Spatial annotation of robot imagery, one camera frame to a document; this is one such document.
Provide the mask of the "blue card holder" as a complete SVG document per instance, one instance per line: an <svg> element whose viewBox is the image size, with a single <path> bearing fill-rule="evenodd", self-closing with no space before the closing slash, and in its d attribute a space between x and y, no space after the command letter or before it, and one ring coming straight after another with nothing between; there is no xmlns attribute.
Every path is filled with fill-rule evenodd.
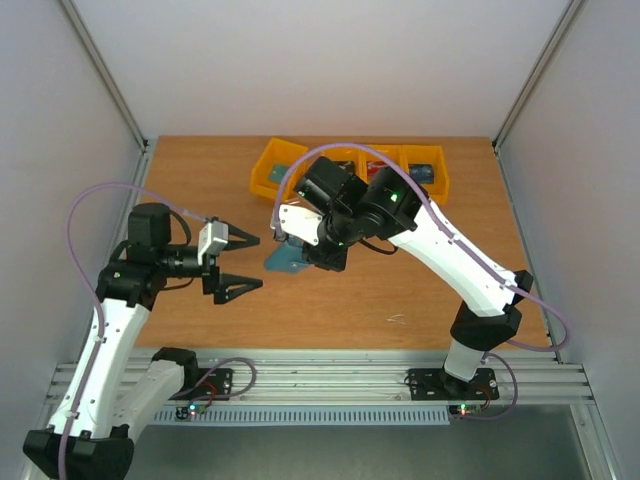
<svg viewBox="0 0 640 480"><path fill-rule="evenodd" d="M289 237L265 259L263 266L267 271L296 274L308 268L310 264L303 256L304 243Z"/></svg>

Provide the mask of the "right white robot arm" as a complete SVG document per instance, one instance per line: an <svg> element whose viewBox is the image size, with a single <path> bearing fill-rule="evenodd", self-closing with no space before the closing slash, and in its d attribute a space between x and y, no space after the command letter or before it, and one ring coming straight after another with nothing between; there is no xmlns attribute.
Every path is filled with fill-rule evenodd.
<svg viewBox="0 0 640 480"><path fill-rule="evenodd" d="M320 157L295 191L309 205L280 206L278 225L301 240L307 263L341 272L349 248L376 237L412 255L461 297L441 383L457 397L473 389L483 356L517 333L522 315L516 306L530 292L532 275L494 262L449 222L424 189L413 189L409 177L390 166L365 182Z"/></svg>

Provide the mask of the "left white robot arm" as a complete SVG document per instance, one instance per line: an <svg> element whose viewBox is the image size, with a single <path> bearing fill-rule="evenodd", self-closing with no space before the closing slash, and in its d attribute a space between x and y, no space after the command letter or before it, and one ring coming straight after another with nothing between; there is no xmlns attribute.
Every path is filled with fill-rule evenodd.
<svg viewBox="0 0 640 480"><path fill-rule="evenodd" d="M258 237L212 218L197 244L174 244L171 222L181 218L162 203L142 203L129 213L127 236L91 289L93 319L67 391L47 426L29 431L23 444L48 478L123 479L137 439L167 402L186 402L184 412L192 417L232 397L227 361L204 370L194 351L175 347L158 350L138 382L118 393L134 344L168 280L201 280L217 305L263 284L223 274L218 266L222 252L255 247Z"/></svg>

